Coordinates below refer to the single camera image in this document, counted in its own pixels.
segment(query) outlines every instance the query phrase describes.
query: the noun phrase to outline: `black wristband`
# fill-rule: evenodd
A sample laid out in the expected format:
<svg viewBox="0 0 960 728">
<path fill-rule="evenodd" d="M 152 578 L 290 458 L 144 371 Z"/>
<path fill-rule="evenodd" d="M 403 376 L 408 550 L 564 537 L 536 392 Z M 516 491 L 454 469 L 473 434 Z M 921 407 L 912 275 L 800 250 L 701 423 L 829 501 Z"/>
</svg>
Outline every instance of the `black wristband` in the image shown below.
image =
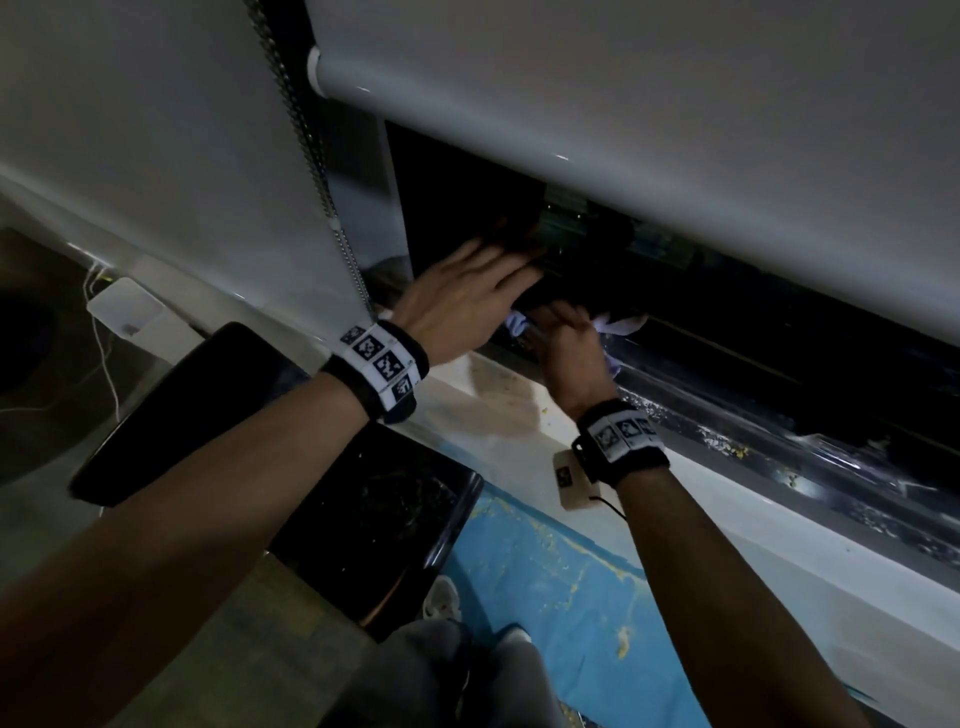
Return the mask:
<svg viewBox="0 0 960 728">
<path fill-rule="evenodd" d="M 590 482 L 602 480 L 615 488 L 629 473 L 670 465 L 650 421 L 623 400 L 591 407 L 577 429 L 573 451 Z"/>
<path fill-rule="evenodd" d="M 389 321 L 353 327 L 340 341 L 343 354 L 330 357 L 322 371 L 344 382 L 372 420 L 392 412 L 396 422 L 409 417 L 413 389 L 430 371 L 423 347 Z"/>
</svg>

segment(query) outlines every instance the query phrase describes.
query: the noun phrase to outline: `person's left arm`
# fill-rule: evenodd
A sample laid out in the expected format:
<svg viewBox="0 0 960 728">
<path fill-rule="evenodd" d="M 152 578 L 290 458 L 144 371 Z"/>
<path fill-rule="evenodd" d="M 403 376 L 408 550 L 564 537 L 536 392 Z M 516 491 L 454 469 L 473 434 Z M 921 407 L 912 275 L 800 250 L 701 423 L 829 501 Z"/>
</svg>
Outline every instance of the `person's left arm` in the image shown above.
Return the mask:
<svg viewBox="0 0 960 728">
<path fill-rule="evenodd" d="M 479 241 L 415 281 L 393 322 L 431 365 L 484 343 L 540 272 Z M 0 724 L 101 725 L 170 662 L 367 423 L 312 381 L 198 449 L 0 599 Z"/>
</svg>

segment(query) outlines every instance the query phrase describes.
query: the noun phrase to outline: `person's right hand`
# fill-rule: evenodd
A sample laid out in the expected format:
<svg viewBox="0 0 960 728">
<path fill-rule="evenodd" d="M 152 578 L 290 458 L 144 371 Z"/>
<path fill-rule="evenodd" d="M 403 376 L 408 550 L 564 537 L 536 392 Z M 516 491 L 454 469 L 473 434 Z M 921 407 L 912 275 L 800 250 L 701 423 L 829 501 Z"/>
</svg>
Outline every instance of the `person's right hand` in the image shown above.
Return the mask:
<svg viewBox="0 0 960 728">
<path fill-rule="evenodd" d="M 619 397 L 585 308 L 555 301 L 528 317 L 537 325 L 538 330 L 528 329 L 527 339 L 540 359 L 546 388 L 574 422 L 594 404 Z"/>
</svg>

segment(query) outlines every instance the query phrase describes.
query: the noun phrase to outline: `black wire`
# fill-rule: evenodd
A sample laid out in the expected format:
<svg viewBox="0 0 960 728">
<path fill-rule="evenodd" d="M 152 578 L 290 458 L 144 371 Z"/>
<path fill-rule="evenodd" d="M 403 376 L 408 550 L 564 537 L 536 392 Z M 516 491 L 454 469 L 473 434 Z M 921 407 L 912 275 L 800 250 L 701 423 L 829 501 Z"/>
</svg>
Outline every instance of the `black wire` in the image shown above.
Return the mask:
<svg viewBox="0 0 960 728">
<path fill-rule="evenodd" d="M 613 505 L 611 502 L 609 502 L 606 498 L 599 497 L 599 496 L 590 496 L 590 500 L 599 500 L 601 503 L 604 503 L 605 505 L 609 506 L 610 509 L 621 519 L 623 519 L 624 521 L 627 520 L 627 517 L 624 516 L 622 513 L 620 513 L 620 511 L 617 510 L 617 507 Z"/>
</svg>

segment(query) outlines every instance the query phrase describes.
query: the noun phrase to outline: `leg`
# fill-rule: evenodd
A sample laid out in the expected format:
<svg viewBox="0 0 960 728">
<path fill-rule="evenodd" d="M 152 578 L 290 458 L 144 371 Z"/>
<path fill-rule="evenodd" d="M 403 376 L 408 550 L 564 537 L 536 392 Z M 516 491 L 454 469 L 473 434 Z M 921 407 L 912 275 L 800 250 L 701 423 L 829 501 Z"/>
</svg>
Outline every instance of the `leg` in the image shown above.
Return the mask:
<svg viewBox="0 0 960 728">
<path fill-rule="evenodd" d="M 319 728 L 445 728 L 467 679 L 469 635 L 446 619 L 400 627 L 373 651 Z"/>
<path fill-rule="evenodd" d="M 475 728 L 569 728 L 540 652 L 515 627 L 470 676 L 465 722 Z"/>
</svg>

